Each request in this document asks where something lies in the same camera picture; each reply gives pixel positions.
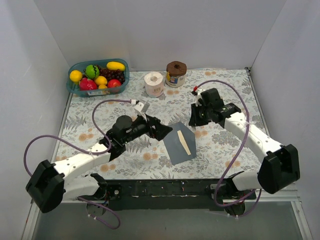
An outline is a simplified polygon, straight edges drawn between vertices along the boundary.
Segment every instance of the green ball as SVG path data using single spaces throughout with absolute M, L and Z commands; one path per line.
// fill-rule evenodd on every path
M 89 79 L 95 79 L 100 74 L 98 67 L 94 65 L 87 66 L 84 72 Z

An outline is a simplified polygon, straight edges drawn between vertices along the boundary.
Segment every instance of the white plastic casing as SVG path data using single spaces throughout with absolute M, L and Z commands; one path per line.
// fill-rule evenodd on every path
M 90 175 L 76 178 L 64 184 L 65 193 L 62 200 L 71 200 L 83 195 L 91 196 L 96 193 L 98 188 L 98 182 Z
M 96 143 L 94 146 L 87 149 L 87 151 L 95 153 L 103 152 L 105 150 L 107 150 L 106 146 L 100 143 Z M 79 153 L 75 156 L 67 158 L 66 160 L 55 162 L 54 168 L 59 174 L 64 174 L 63 179 L 64 184 L 66 185 L 80 174 L 83 174 L 101 164 L 108 163 L 109 160 L 110 153 L 101 155 Z
M 196 96 L 196 101 L 195 101 L 195 105 L 201 106 L 201 103 L 199 102 L 199 99 L 202 99 L 201 93 L 204 91 L 204 89 L 198 89 L 197 92 L 197 96 Z
M 146 111 L 149 108 L 149 103 L 140 100 L 134 107 L 134 110 L 136 113 L 144 118 L 145 121 L 147 121 Z
M 236 112 L 230 118 L 225 119 L 224 128 L 243 140 L 246 133 L 246 116 L 242 112 Z M 263 162 L 267 152 L 275 152 L 281 149 L 281 143 L 273 140 L 255 125 L 249 125 L 250 130 L 245 146 L 257 156 L 260 163 Z
M 236 112 L 225 119 L 224 128 L 236 135 L 240 140 L 243 140 L 247 126 L 246 116 L 242 112 Z M 281 148 L 281 143 L 273 140 L 255 125 L 249 125 L 249 134 L 245 146 L 257 156 L 260 163 L 267 156 L 267 152 L 275 152 Z M 261 189 L 258 181 L 257 171 L 245 171 L 236 175 L 232 179 L 235 187 L 239 191 L 248 189 Z

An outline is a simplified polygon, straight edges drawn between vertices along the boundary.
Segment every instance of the toilet paper roll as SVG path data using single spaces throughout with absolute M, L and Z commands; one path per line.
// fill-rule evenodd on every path
M 151 98 L 157 98 L 164 93 L 164 77 L 157 71 L 152 71 L 144 76 L 146 94 Z

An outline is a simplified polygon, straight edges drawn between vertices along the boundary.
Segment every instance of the gray paper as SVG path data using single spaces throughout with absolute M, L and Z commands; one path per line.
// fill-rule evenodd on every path
M 182 122 L 177 122 L 170 127 L 173 130 L 163 139 L 165 148 L 169 154 L 172 165 L 183 163 L 185 161 L 194 159 L 197 157 L 196 149 L 196 137 L 195 134 L 187 128 Z M 188 155 L 184 146 L 182 146 L 178 131 L 182 132 L 184 140 L 190 150 L 191 155 Z

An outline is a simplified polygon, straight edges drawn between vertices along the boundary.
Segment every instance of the yellow lemon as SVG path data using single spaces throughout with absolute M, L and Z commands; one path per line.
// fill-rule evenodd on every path
M 79 84 L 79 82 L 81 81 L 82 79 L 82 72 L 78 71 L 78 70 L 73 70 L 71 73 L 70 73 L 70 80 L 72 82 L 74 82 L 75 84 Z
M 107 85 L 108 81 L 104 76 L 98 76 L 95 80 L 94 80 L 95 84 L 97 84 L 98 86 L 100 85 Z
M 99 85 L 98 89 L 107 89 L 108 87 L 106 85 Z

